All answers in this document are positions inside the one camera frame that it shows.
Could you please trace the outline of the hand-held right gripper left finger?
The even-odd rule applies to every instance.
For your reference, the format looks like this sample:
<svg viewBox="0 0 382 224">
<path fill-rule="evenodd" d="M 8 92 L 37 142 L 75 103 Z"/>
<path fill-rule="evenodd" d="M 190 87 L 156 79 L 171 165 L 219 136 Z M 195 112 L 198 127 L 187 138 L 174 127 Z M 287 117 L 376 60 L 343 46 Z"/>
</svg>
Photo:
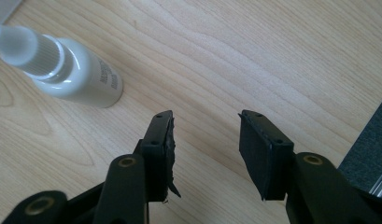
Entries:
<svg viewBox="0 0 382 224">
<path fill-rule="evenodd" d="M 140 147 L 145 162 L 148 201 L 164 202 L 169 190 L 180 197 L 174 184 L 176 143 L 171 110 L 158 113 L 152 118 Z"/>
</svg>

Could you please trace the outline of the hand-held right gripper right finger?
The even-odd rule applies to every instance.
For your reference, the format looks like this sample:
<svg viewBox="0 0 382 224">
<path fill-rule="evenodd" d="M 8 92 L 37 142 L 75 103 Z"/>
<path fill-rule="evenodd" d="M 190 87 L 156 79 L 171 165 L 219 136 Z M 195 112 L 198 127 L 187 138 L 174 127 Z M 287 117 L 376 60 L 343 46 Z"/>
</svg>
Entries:
<svg viewBox="0 0 382 224">
<path fill-rule="evenodd" d="M 282 201 L 293 142 L 263 114 L 243 110 L 239 117 L 239 151 L 251 180 L 264 201 Z"/>
</svg>

